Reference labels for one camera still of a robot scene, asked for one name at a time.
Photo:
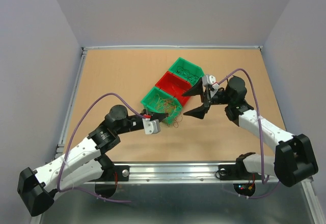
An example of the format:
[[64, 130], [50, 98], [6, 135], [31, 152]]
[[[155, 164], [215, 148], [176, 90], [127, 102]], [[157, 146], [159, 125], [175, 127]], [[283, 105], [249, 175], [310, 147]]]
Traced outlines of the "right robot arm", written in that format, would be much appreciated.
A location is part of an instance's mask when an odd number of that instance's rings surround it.
[[318, 165], [310, 139], [304, 135], [294, 135], [274, 125], [250, 106], [245, 96], [245, 81], [237, 76], [228, 80], [221, 88], [212, 75], [205, 75], [195, 85], [183, 93], [184, 97], [201, 97], [202, 105], [184, 113], [203, 119], [212, 105], [226, 105], [227, 118], [238, 127], [259, 138], [261, 145], [272, 149], [273, 156], [249, 152], [237, 157], [235, 164], [219, 171], [221, 179], [234, 177], [243, 179], [250, 174], [276, 177], [283, 185], [291, 187], [318, 173]]

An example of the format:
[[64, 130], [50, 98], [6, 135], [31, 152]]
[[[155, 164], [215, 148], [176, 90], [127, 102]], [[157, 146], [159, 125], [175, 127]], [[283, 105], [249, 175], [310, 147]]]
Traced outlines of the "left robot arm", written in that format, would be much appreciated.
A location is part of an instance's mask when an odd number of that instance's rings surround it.
[[146, 135], [159, 133], [160, 123], [167, 117], [168, 113], [147, 109], [130, 116], [124, 105], [115, 105], [95, 130], [65, 154], [34, 170], [23, 169], [17, 192], [29, 214], [34, 217], [44, 213], [57, 195], [79, 189], [85, 182], [114, 177], [115, 165], [106, 152], [120, 143], [119, 135], [138, 130]]

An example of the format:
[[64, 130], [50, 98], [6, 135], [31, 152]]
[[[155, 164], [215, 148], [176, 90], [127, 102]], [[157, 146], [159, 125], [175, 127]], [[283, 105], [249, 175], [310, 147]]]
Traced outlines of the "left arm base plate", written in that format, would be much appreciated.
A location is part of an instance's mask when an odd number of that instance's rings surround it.
[[115, 165], [103, 171], [101, 179], [107, 182], [128, 182], [130, 174], [129, 165]]

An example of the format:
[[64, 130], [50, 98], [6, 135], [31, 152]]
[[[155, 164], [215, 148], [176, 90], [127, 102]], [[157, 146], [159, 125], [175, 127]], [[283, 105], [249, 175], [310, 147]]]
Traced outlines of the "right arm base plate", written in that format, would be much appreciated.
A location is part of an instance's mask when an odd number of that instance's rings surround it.
[[250, 180], [253, 174], [249, 173], [244, 166], [238, 164], [220, 164], [215, 177], [222, 181]]

